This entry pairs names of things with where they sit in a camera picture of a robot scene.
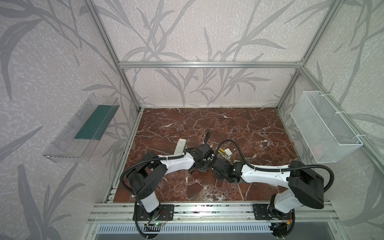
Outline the white battery cover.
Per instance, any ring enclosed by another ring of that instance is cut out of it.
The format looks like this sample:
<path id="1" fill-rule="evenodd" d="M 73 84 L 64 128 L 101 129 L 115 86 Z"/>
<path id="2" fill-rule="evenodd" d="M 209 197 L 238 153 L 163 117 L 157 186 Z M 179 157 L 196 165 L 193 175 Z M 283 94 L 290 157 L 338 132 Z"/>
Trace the white battery cover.
<path id="1" fill-rule="evenodd" d="M 224 150 L 224 153 L 226 154 L 226 156 L 228 156 L 228 157 L 230 157 L 230 156 L 232 156 L 233 155 L 233 153 L 231 152 L 231 150 L 230 149 L 225 149 Z"/>

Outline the white remote control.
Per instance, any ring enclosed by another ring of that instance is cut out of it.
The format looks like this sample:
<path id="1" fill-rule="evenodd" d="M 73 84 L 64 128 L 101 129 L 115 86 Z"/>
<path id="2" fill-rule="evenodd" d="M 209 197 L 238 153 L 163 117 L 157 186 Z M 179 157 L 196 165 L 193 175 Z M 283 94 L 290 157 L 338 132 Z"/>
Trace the white remote control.
<path id="1" fill-rule="evenodd" d="M 178 142 L 177 142 L 174 154 L 175 155 L 184 154 L 185 151 L 186 151 L 186 144 L 187 144 L 187 140 L 186 139 L 179 139 Z"/>

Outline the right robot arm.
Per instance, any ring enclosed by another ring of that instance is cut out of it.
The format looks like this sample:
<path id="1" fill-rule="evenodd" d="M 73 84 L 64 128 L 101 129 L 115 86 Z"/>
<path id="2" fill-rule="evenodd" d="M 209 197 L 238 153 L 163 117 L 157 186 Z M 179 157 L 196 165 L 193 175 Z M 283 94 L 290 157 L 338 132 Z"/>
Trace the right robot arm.
<path id="1" fill-rule="evenodd" d="M 266 214 L 272 219 L 282 219 L 301 206 L 323 209 L 324 193 L 335 180 L 334 172 L 329 167 L 305 165 L 300 161 L 283 166 L 257 166 L 239 161 L 230 164 L 215 158 L 209 167 L 220 181 L 263 183 L 286 188 L 271 197 Z"/>

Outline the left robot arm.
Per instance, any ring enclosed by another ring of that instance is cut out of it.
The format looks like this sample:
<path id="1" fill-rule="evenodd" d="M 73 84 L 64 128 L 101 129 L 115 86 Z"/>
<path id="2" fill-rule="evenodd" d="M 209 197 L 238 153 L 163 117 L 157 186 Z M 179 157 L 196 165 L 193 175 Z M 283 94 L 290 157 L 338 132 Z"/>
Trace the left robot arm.
<path id="1" fill-rule="evenodd" d="M 165 175 L 190 169 L 206 172 L 215 157 L 207 144 L 192 149 L 185 147 L 179 154 L 167 156 L 149 152 L 121 173 L 119 183 L 139 206 L 151 214 L 160 209 L 155 190 Z"/>

